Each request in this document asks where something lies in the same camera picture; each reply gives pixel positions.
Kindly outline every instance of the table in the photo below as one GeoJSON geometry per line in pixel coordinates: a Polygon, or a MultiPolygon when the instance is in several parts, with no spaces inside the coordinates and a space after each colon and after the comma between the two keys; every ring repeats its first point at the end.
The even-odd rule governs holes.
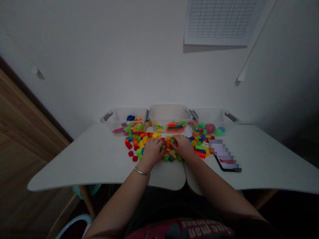
{"type": "MultiPolygon", "coordinates": [[[[236,125],[220,138],[242,165],[242,172],[223,172],[213,155],[204,161],[236,190],[282,189],[319,194],[319,170],[256,126],[236,125]]],[[[184,166],[189,187],[202,195],[189,165],[184,162],[184,166]]]]}
{"type": "MultiPolygon", "coordinates": [[[[191,130],[187,127],[185,131],[190,136],[191,130]]],[[[105,124],[95,123],[33,177],[28,190],[123,183],[137,164],[128,156],[129,150],[125,147],[124,139],[124,136],[114,136],[105,124]]],[[[161,161],[152,170],[149,186],[179,190],[185,182],[182,162],[161,161]]],[[[80,189],[94,216],[85,188],[80,189]]]]}

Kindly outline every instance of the bracelet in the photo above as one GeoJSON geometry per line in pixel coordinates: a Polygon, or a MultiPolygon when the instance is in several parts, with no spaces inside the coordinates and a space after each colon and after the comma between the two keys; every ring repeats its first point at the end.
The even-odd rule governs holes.
{"type": "Polygon", "coordinates": [[[137,169],[136,167],[134,168],[134,170],[135,170],[136,172],[142,174],[142,175],[146,175],[146,176],[149,175],[149,173],[144,173],[144,172],[142,172],[141,170],[137,169]]]}

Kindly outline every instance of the wooden door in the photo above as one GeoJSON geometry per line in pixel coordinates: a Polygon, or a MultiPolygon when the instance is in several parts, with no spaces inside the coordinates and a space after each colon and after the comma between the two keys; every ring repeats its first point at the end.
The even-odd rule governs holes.
{"type": "Polygon", "coordinates": [[[69,144],[0,69],[1,238],[46,238],[50,231],[54,236],[52,227],[66,205],[78,202],[72,189],[30,192],[26,187],[69,144]]]}

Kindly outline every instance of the wooden table leg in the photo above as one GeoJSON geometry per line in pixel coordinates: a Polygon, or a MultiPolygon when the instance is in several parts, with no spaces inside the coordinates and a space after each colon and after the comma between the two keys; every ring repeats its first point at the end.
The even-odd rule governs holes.
{"type": "Polygon", "coordinates": [[[95,211],[93,209],[93,205],[92,205],[92,202],[90,199],[89,192],[87,190],[87,186],[86,185],[79,185],[79,189],[80,189],[80,192],[82,194],[84,203],[85,203],[91,217],[94,219],[96,217],[96,214],[95,214],[95,211]]]}
{"type": "Polygon", "coordinates": [[[265,190],[254,203],[254,207],[259,210],[264,206],[276,193],[278,190],[265,190]]]}

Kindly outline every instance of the clear plastic bin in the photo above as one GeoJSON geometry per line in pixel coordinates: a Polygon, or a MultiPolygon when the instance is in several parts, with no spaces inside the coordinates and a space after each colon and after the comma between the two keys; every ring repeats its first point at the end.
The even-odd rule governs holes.
{"type": "Polygon", "coordinates": [[[115,136],[128,136],[141,134],[146,131],[146,108],[113,108],[106,113],[100,121],[105,123],[115,136]],[[141,120],[128,121],[129,115],[141,120]]]}
{"type": "Polygon", "coordinates": [[[153,105],[149,116],[153,132],[172,134],[183,133],[186,125],[193,119],[192,114],[184,105],[153,105]]]}
{"type": "Polygon", "coordinates": [[[196,123],[192,122],[193,131],[196,131],[196,128],[200,130],[198,129],[200,128],[199,125],[194,126],[195,124],[204,123],[203,130],[206,130],[208,135],[223,136],[231,131],[234,125],[240,123],[237,117],[221,108],[196,108],[192,109],[191,112],[198,121],[196,123]]]}

